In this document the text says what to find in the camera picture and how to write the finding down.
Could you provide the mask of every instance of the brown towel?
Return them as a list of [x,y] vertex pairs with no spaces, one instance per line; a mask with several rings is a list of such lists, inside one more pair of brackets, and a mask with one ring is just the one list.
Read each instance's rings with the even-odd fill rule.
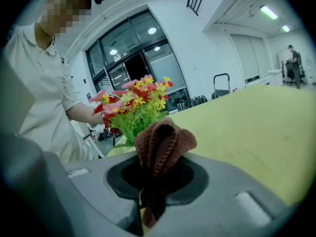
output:
[[149,206],[144,213],[145,225],[151,213],[157,220],[164,211],[163,183],[159,180],[175,165],[181,155],[197,146],[195,136],[178,127],[170,118],[153,122],[134,138],[137,155],[144,172],[145,186],[142,205]]

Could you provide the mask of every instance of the man in white polo shirt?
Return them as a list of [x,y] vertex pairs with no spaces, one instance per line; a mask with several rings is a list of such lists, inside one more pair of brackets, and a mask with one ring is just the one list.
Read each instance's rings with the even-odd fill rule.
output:
[[20,27],[5,47],[9,63],[36,99],[19,134],[57,154],[63,163],[98,158],[68,118],[102,124],[102,115],[93,115],[93,108],[78,100],[67,61],[53,45],[55,34],[64,33],[89,9],[91,0],[47,0],[41,20]]

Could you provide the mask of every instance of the white polo shirt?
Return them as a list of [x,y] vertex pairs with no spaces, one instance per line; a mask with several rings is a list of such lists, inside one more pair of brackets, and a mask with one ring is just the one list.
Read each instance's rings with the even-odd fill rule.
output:
[[20,135],[35,141],[44,151],[57,154],[62,163],[97,158],[97,153],[88,148],[66,116],[65,111],[80,101],[71,82],[69,65],[63,56],[62,63],[53,44],[45,51],[39,48],[32,24],[16,30],[5,54],[36,99]]

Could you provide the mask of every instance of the yellow tablecloth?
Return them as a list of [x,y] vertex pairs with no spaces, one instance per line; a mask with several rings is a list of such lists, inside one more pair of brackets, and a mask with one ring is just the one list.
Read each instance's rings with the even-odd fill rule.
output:
[[241,168],[287,205],[300,201],[314,179],[316,94],[256,85],[170,117],[196,136],[191,153]]

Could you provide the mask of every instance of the flower bouquet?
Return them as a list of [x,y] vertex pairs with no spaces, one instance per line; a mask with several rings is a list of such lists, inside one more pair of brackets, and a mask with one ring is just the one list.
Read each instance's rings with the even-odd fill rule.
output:
[[154,83],[152,76],[146,75],[140,80],[125,83],[122,88],[114,90],[117,97],[109,96],[106,90],[100,91],[90,102],[100,102],[94,114],[104,113],[105,128],[117,128],[126,137],[126,144],[134,146],[133,139],[139,132],[146,129],[152,122],[167,115],[165,109],[166,90],[173,87],[170,78]]

